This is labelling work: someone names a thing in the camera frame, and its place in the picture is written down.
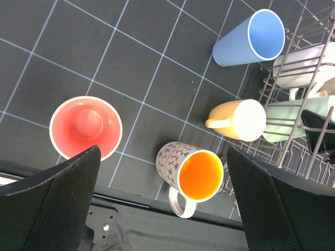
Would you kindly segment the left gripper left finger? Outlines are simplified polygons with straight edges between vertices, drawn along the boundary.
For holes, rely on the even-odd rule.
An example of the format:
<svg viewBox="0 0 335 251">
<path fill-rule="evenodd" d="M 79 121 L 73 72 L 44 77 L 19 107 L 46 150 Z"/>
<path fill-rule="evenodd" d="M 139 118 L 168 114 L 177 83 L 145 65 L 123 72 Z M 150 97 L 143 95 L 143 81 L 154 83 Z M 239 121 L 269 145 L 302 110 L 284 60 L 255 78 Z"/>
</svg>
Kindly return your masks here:
<svg viewBox="0 0 335 251">
<path fill-rule="evenodd" d="M 80 250 L 101 151 L 1 186 L 1 250 Z"/>
</svg>

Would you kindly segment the beige patterned ceramic mug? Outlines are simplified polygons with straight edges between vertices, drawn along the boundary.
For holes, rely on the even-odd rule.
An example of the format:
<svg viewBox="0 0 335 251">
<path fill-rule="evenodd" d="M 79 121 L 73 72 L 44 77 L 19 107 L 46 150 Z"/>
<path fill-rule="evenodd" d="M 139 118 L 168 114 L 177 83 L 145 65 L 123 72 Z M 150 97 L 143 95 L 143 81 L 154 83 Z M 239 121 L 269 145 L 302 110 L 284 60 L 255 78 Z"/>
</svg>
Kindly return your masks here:
<svg viewBox="0 0 335 251">
<path fill-rule="evenodd" d="M 326 81 L 317 94 L 319 97 L 334 95 L 335 94 L 335 78 L 332 78 Z"/>
</svg>

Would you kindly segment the white faceted mug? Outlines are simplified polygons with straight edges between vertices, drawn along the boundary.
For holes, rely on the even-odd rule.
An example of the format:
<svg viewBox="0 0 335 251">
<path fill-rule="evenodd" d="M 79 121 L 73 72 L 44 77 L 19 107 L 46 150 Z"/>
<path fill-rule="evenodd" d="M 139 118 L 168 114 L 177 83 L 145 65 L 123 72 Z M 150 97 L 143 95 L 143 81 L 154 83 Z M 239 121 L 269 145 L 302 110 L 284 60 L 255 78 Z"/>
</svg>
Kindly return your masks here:
<svg viewBox="0 0 335 251">
<path fill-rule="evenodd" d="M 334 42 L 279 56 L 273 63 L 272 74 L 280 88 L 289 89 L 289 100 L 295 100 L 299 88 L 309 86 L 313 80 L 308 95 L 311 97 L 334 78 Z"/>
</svg>

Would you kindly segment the pink plastic cup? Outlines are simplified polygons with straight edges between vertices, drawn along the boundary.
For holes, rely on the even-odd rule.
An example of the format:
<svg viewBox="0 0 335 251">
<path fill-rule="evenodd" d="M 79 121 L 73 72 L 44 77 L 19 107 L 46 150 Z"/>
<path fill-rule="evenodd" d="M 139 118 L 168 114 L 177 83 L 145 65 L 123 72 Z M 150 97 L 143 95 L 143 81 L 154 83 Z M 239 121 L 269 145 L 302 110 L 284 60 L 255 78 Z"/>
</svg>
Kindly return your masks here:
<svg viewBox="0 0 335 251">
<path fill-rule="evenodd" d="M 52 145 L 65 159 L 98 145 L 104 161 L 119 147 L 122 133 L 122 121 L 117 110 L 93 96 L 78 96 L 63 102 L 49 123 Z"/>
</svg>

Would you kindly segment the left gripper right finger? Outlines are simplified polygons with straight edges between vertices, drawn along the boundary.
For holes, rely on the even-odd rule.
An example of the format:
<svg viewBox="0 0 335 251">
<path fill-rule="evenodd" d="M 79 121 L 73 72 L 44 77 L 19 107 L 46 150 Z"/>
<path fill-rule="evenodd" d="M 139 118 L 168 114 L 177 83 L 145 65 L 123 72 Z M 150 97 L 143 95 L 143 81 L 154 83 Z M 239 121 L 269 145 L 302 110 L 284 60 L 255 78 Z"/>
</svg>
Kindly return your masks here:
<svg viewBox="0 0 335 251">
<path fill-rule="evenodd" d="M 334 188 L 231 146 L 230 179 L 249 250 L 334 250 Z"/>
</svg>

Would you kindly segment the green plastic cup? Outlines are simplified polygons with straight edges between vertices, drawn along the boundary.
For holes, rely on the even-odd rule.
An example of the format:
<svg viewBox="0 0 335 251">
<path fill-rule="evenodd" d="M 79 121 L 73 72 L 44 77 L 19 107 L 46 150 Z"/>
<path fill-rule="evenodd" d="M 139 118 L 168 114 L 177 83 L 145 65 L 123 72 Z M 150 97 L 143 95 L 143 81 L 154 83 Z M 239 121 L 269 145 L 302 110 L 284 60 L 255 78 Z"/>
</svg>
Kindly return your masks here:
<svg viewBox="0 0 335 251">
<path fill-rule="evenodd" d="M 299 99 L 267 105 L 265 107 L 266 127 L 262 136 L 270 143 L 288 140 L 293 125 L 298 119 L 302 102 Z M 334 95 L 308 98 L 305 101 L 304 109 L 326 117 L 332 106 L 334 106 Z"/>
</svg>

